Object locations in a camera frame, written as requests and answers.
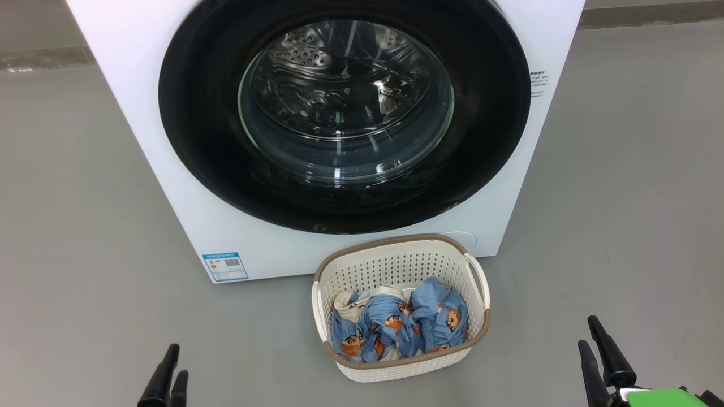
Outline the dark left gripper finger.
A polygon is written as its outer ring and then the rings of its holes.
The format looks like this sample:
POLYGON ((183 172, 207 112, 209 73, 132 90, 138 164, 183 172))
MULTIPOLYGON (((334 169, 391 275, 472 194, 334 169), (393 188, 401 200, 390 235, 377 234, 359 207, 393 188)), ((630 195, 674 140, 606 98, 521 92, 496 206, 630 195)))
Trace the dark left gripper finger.
POLYGON ((178 372, 170 391, 170 407, 187 407, 188 379, 189 373, 187 370, 178 372))
POLYGON ((137 402, 137 407, 166 407, 170 399, 171 381, 178 363, 179 345, 171 344, 153 372, 152 378, 137 402))

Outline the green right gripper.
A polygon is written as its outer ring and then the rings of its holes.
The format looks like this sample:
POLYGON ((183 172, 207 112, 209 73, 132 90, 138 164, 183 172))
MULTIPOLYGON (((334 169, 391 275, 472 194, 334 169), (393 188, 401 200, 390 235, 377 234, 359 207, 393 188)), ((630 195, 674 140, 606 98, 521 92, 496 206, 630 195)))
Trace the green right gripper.
POLYGON ((597 358, 586 340, 578 341, 581 372, 588 407, 724 407, 724 400, 711 391, 693 394, 685 387, 649 389, 634 387, 637 375, 613 337, 597 316, 587 319, 603 367, 601 377, 597 358), (623 387, 611 397, 607 387, 623 387))

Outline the blue cartoon print garment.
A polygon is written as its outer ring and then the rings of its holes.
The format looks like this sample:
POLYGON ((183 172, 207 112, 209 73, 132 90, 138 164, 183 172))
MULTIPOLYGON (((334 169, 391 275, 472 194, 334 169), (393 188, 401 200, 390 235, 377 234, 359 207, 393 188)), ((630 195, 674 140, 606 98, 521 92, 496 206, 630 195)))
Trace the blue cartoon print garment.
POLYGON ((466 340, 468 309, 462 296, 449 284, 430 276, 411 293, 411 316, 421 335, 421 349, 429 354, 466 340))
POLYGON ((411 358, 421 353, 420 327, 402 289, 341 291, 333 301, 331 344, 354 363, 411 358))

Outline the black round glass washer door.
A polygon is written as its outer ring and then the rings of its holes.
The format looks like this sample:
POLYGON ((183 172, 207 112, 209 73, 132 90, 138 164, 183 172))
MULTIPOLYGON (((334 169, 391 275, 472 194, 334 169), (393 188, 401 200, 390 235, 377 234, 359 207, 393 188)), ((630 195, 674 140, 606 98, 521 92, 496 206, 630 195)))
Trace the black round glass washer door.
POLYGON ((331 235, 405 227, 471 198, 512 155, 531 108, 527 57, 489 0, 202 0, 171 39, 158 95, 171 146, 202 185, 256 218, 331 235), (403 31, 450 75, 449 129, 408 172, 334 188, 287 172, 251 144, 238 113, 244 72, 271 40, 324 20, 403 31))

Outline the white front-load washing machine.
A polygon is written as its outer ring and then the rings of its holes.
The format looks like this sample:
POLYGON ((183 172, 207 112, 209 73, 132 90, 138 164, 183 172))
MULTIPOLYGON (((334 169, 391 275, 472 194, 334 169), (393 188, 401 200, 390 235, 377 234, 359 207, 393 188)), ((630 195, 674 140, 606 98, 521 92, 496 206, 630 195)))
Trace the white front-load washing machine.
POLYGON ((202 268, 202 255, 238 252, 249 280, 307 275, 334 252, 387 238, 463 231, 473 257, 497 254, 540 139, 586 0, 492 0, 522 45, 528 72, 550 75, 531 98, 522 138, 471 198, 431 219, 382 232, 326 235, 274 225, 235 209, 183 164, 161 123, 161 62, 173 34, 202 0, 66 0, 202 268))

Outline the stainless steel washing machine drum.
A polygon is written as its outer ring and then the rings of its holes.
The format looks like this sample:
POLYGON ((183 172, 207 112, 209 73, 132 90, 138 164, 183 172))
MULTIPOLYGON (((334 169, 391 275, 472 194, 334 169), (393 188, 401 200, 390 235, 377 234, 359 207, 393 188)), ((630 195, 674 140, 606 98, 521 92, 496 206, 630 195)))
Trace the stainless steel washing machine drum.
POLYGON ((449 129, 452 80, 432 49, 362 20, 324 20, 279 36, 238 89, 248 138, 311 183, 383 183, 429 155, 449 129))

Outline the blue energy label sticker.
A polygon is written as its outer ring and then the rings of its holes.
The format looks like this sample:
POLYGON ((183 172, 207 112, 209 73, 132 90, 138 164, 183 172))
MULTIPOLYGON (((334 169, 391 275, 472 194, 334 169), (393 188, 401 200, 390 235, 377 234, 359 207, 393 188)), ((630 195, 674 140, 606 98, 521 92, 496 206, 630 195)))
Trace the blue energy label sticker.
POLYGON ((214 284, 240 282, 249 279, 238 252, 209 253, 202 255, 201 258, 214 284))

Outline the round drain filter cover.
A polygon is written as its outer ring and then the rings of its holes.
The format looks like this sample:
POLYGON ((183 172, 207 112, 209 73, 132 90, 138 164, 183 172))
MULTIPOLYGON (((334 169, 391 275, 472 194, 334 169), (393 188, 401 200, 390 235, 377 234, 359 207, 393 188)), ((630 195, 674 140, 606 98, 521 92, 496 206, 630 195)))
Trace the round drain filter cover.
POLYGON ((473 234, 470 234, 469 232, 452 231, 452 232, 445 232, 445 233, 443 233, 443 235, 460 243, 460 245, 465 247, 466 250, 468 250, 468 252, 470 252, 470 250, 477 245, 476 236, 473 234))

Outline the cream perforated plastic laundry basket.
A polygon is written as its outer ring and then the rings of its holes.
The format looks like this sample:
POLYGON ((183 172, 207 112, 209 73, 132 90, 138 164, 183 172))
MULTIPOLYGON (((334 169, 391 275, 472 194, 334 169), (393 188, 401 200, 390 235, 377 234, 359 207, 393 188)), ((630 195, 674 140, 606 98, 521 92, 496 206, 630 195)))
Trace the cream perforated plastic laundry basket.
POLYGON ((324 348, 342 374, 355 382, 403 379, 458 363, 486 335, 491 319, 489 286, 478 260, 460 243, 436 234, 387 238, 331 254, 316 271, 311 306, 324 348), (388 286, 402 289, 410 303, 411 293, 430 276, 449 284, 467 304, 468 330, 462 345, 377 363, 354 363, 335 352, 331 313, 337 293, 388 286))

